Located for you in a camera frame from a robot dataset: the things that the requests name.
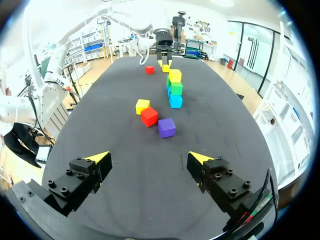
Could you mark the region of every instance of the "shelving unit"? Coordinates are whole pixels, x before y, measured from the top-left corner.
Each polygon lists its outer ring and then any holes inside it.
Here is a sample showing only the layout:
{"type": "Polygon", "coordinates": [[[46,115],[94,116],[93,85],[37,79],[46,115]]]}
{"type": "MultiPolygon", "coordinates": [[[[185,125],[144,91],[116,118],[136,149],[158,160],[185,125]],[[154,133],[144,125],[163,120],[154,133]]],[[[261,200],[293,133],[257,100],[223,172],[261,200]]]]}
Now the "shelving unit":
{"type": "Polygon", "coordinates": [[[307,62],[285,41],[284,25],[280,22],[280,45],[276,61],[275,74],[262,99],[261,104],[253,114],[266,143],[268,145],[276,172],[278,189],[292,183],[308,167],[315,124],[312,118],[310,104],[304,99],[310,98],[307,62]],[[290,53],[289,67],[284,67],[284,51],[290,53]],[[295,74],[297,66],[301,67],[303,76],[295,74]]]}
{"type": "Polygon", "coordinates": [[[72,45],[68,51],[69,55],[66,57],[65,63],[86,63],[88,60],[97,59],[102,49],[97,47],[89,49],[97,44],[105,44],[106,49],[109,45],[109,28],[106,22],[87,25],[74,35],[72,45]]]}

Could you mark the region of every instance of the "toy block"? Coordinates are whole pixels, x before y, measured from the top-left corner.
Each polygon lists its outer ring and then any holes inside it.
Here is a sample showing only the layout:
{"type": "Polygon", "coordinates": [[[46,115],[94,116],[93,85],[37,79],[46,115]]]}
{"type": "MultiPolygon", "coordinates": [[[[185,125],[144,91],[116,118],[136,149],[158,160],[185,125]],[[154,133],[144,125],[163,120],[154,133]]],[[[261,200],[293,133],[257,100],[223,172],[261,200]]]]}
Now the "toy block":
{"type": "Polygon", "coordinates": [[[146,74],[155,74],[156,68],[154,66],[146,66],[145,73],[146,74]]]}
{"type": "Polygon", "coordinates": [[[168,91],[168,88],[170,88],[171,86],[171,82],[170,82],[170,79],[169,79],[169,74],[168,76],[166,77],[166,90],[168,91]]]}
{"type": "Polygon", "coordinates": [[[171,94],[171,89],[170,89],[170,87],[168,87],[167,92],[168,92],[168,98],[170,98],[170,94],[171,94]]]}
{"type": "Polygon", "coordinates": [[[180,83],[182,78],[182,73],[179,69],[170,69],[169,79],[171,83],[180,83]]]}
{"type": "Polygon", "coordinates": [[[141,112],[150,107],[150,101],[145,99],[138,99],[135,105],[135,111],[137,115],[141,115],[141,112]]]}
{"type": "Polygon", "coordinates": [[[169,65],[168,65],[168,64],[163,64],[163,65],[162,65],[162,71],[163,71],[164,73],[169,73],[169,71],[170,71],[169,65]]]}
{"type": "Polygon", "coordinates": [[[171,83],[170,92],[172,95],[182,95],[183,90],[184,86],[181,82],[171,83]]]}
{"type": "Polygon", "coordinates": [[[179,109],[182,107],[183,99],[180,95],[172,95],[170,94],[170,107],[172,109],[179,109]]]}
{"type": "Polygon", "coordinates": [[[158,113],[152,107],[141,112],[141,121],[149,128],[158,122],[158,113]]]}
{"type": "Polygon", "coordinates": [[[158,121],[158,131],[161,138],[172,137],[176,134],[176,125],[172,118],[161,119],[158,121]]]}

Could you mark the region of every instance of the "black table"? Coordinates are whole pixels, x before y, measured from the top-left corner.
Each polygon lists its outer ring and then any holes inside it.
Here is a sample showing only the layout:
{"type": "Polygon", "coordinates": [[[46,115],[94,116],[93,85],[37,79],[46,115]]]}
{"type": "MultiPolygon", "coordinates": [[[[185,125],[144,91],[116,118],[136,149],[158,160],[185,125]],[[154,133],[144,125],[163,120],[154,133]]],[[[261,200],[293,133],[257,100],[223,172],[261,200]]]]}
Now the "black table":
{"type": "MultiPolygon", "coordinates": [[[[186,169],[188,151],[223,156],[255,192],[269,167],[276,176],[268,146],[239,97],[205,63],[173,59],[184,85],[180,109],[170,108],[167,75],[156,58],[147,65],[156,66],[154,75],[145,74],[138,57],[120,58],[100,76],[62,128],[42,185],[77,156],[111,151],[113,169],[69,215],[72,221],[119,236],[210,239],[222,233],[229,216],[198,189],[186,169]],[[172,118],[176,135],[161,139],[157,126],[147,128],[136,115],[138,99],[150,100],[160,119],[172,118]]],[[[274,210],[266,220],[273,218],[274,210]]]]}

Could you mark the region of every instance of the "screw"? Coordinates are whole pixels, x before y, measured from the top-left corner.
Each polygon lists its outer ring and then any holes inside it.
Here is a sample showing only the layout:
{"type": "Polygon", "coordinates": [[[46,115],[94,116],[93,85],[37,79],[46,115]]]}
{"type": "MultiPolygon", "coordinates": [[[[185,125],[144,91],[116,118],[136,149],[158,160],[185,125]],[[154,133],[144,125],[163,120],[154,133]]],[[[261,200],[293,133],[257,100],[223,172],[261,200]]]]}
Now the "screw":
{"type": "Polygon", "coordinates": [[[250,181],[245,181],[242,185],[244,189],[248,189],[250,187],[250,181]]]}
{"type": "Polygon", "coordinates": [[[234,197],[236,194],[237,194],[237,189],[235,189],[234,187],[231,188],[231,189],[229,190],[229,192],[228,192],[228,195],[229,195],[230,197],[234,197]]]}
{"type": "Polygon", "coordinates": [[[69,189],[65,186],[60,189],[60,192],[62,193],[63,196],[68,196],[70,193],[69,189]]]}
{"type": "Polygon", "coordinates": [[[81,172],[78,173],[78,174],[76,175],[76,177],[77,177],[77,179],[80,179],[80,180],[82,180],[82,179],[85,178],[85,176],[84,176],[81,172]]]}
{"type": "Polygon", "coordinates": [[[49,180],[49,181],[48,181],[48,185],[49,185],[49,187],[52,188],[52,189],[54,189],[54,188],[56,187],[55,182],[52,181],[52,180],[49,180]]]}
{"type": "Polygon", "coordinates": [[[26,199],[23,196],[21,196],[21,197],[19,197],[19,201],[20,201],[20,203],[23,204],[26,201],[26,199]]]}
{"type": "Polygon", "coordinates": [[[29,195],[29,197],[32,197],[34,195],[34,193],[32,191],[28,191],[28,195],[29,195]]]}
{"type": "Polygon", "coordinates": [[[222,178],[222,175],[221,175],[221,173],[216,173],[213,178],[214,178],[214,180],[218,181],[222,178]]]}
{"type": "Polygon", "coordinates": [[[65,170],[65,174],[67,174],[68,176],[72,175],[72,171],[70,169],[65,170]]]}
{"type": "Polygon", "coordinates": [[[227,176],[231,176],[234,173],[234,171],[232,171],[231,169],[229,169],[228,171],[226,171],[226,175],[227,176]]]}

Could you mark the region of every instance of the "red cube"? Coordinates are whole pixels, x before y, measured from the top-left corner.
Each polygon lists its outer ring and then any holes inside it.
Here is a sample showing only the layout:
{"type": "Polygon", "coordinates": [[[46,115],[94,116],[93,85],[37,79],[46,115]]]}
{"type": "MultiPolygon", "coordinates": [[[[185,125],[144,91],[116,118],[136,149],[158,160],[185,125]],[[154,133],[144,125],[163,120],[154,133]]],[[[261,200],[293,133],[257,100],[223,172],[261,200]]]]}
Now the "red cube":
{"type": "Polygon", "coordinates": [[[146,74],[155,74],[156,68],[154,66],[146,66],[145,73],[146,74]]]}
{"type": "Polygon", "coordinates": [[[141,121],[149,128],[158,122],[158,113],[152,107],[141,112],[141,121]]]}

